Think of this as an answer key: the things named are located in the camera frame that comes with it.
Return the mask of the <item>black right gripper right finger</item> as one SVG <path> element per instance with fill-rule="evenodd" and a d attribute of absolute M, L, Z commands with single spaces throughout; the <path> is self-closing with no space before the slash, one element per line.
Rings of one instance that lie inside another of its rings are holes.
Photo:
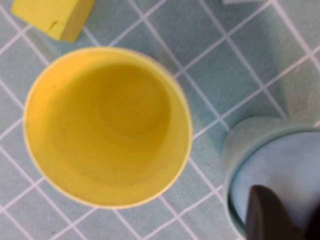
<path fill-rule="evenodd" d="M 307 240 L 320 240 L 320 206 L 312 214 L 305 237 Z"/>

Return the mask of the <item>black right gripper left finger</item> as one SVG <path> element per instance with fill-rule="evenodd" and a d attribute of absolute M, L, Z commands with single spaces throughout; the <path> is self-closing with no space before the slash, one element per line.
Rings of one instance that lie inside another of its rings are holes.
<path fill-rule="evenodd" d="M 248 240 L 303 240 L 304 234 L 291 220 L 277 195 L 263 185 L 253 185 L 245 219 Z"/>

